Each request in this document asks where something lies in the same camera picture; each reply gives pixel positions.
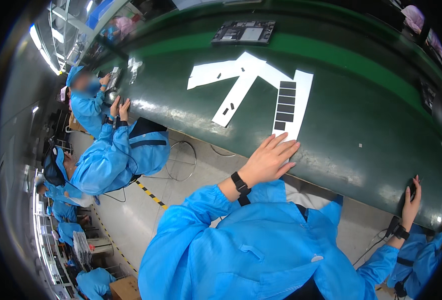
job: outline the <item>green work surface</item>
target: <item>green work surface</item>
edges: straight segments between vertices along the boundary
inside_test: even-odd
[[[389,51],[381,49],[368,57],[327,42],[334,36],[326,28],[321,31],[327,34],[317,39],[286,33],[290,31],[286,19],[280,21],[273,15],[249,17],[278,21],[277,26],[284,29],[275,33],[267,47],[210,46],[223,23],[220,20],[247,18],[224,15],[195,20],[185,24],[182,36],[182,28],[168,27],[142,39],[138,48],[127,47],[130,56],[143,61],[133,84],[129,84],[129,72],[118,84],[119,94],[131,99],[131,115],[249,157],[272,132],[277,89],[258,77],[224,128],[211,119],[237,78],[187,90],[193,66],[236,60],[247,51],[291,78],[297,69],[314,74],[298,135],[301,147],[291,158],[297,165],[289,173],[398,216],[404,190],[418,174],[423,193],[415,222],[438,230],[442,220],[442,135],[421,107],[415,87],[421,75],[406,62],[390,66],[390,55],[393,60],[396,56]],[[376,49],[375,42],[362,41],[357,33],[344,34]],[[99,69],[108,72],[113,66],[126,68],[126,63],[113,59]],[[441,85],[441,73],[430,68],[428,63],[423,76]]]

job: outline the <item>white button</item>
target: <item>white button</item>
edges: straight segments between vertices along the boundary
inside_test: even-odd
[[[322,257],[322,256],[320,256],[320,255],[316,255],[315,257],[313,257],[312,259],[311,259],[311,262],[313,263],[313,262],[317,262],[317,261],[320,261],[320,260],[322,260],[322,259],[324,259],[324,257]]]

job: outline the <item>cardboard box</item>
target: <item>cardboard box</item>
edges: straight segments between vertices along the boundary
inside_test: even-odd
[[[84,127],[81,126],[79,121],[74,117],[73,112],[71,112],[71,116],[69,117],[69,128],[71,128],[71,130],[78,130],[85,133],[87,132],[86,129],[84,129]]]
[[[129,276],[109,284],[114,300],[141,300],[137,279]]]

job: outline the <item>tiled floor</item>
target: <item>tiled floor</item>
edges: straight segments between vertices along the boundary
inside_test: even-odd
[[[70,141],[74,146],[76,158],[79,158],[93,142],[89,136],[80,132],[72,133]],[[177,182],[172,179],[165,179],[168,175],[164,168],[158,174],[153,175],[163,178],[140,177],[139,179],[140,183],[167,206],[180,204],[185,197],[200,186],[216,184],[224,180],[233,172],[239,170],[247,161],[247,158],[239,155],[233,157],[220,156],[212,150],[209,144],[170,130],[170,144],[173,145],[177,141],[187,141],[194,147],[197,164],[193,175],[186,181]],[[221,149],[217,150],[222,154],[230,154]],[[193,171],[192,165],[182,163],[194,162],[193,151],[187,145],[179,144],[175,146],[171,151],[170,159],[178,160],[168,161],[167,168],[172,177],[182,180]],[[298,187],[306,183],[295,179],[290,180],[290,184]],[[164,209],[136,184],[132,184],[124,190],[110,192],[109,195],[120,201],[125,200],[125,202],[119,203],[114,199],[101,195],[99,197],[101,205],[96,206],[91,212],[95,216],[93,224],[100,228],[101,234],[105,233],[96,217],[101,219],[107,232],[126,258],[124,259],[115,248],[115,254],[109,262],[113,265],[121,263],[124,270],[137,276],[131,266],[136,270],[138,269],[150,240],[156,234],[156,228],[159,219],[164,214]],[[345,198],[342,217],[338,226],[338,247],[352,262],[356,261],[367,249],[373,237],[387,227],[391,217],[388,213]],[[373,251],[374,249],[367,254],[367,258]],[[363,259],[356,264],[356,267],[362,263]],[[378,291],[377,294],[379,299],[392,299],[382,290]]]

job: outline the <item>yellow and black floor tape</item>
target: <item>yellow and black floor tape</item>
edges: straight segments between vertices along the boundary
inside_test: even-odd
[[[124,258],[124,260],[128,263],[128,265],[129,265],[131,268],[133,268],[133,271],[136,272],[136,274],[137,274],[137,270],[136,270],[136,269],[133,267],[133,265],[128,261],[128,259],[126,258],[126,256],[124,256],[124,254],[122,254],[121,250],[119,250],[119,247],[118,247],[118,246],[116,245],[116,243],[112,240],[111,235],[109,234],[109,232],[107,231],[106,227],[105,227],[104,224],[102,223],[101,218],[99,217],[98,212],[96,211],[96,208],[94,207],[94,205],[93,205],[93,209],[94,209],[94,212],[96,213],[96,216],[98,217],[98,220],[99,220],[99,222],[101,223],[101,226],[103,227],[105,233],[108,235],[109,240],[111,241],[112,245],[113,245],[114,247],[116,247],[116,249],[119,251],[119,254],[121,254],[121,256]]]
[[[165,205],[161,200],[158,199],[158,197],[156,197],[155,195],[153,195],[153,193],[151,193],[148,189],[146,189],[146,187],[144,185],[142,185],[139,181],[136,180],[136,184],[139,185],[139,187],[141,189],[143,189],[144,192],[146,192],[146,194],[153,198],[154,201],[156,201],[162,208],[164,209],[168,209],[168,206]]]

